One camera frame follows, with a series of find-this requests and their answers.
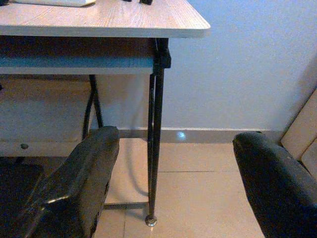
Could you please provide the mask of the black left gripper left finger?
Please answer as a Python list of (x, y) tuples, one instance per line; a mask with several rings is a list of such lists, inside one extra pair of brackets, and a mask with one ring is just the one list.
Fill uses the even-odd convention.
[(118, 153), (118, 129), (104, 126), (50, 176), (40, 165), (5, 163), (5, 237), (92, 238)]

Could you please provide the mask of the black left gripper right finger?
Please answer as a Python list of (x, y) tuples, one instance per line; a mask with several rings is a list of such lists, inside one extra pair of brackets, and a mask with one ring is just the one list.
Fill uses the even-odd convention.
[(317, 236), (317, 181), (263, 133), (242, 132), (234, 155), (247, 200), (266, 238)]

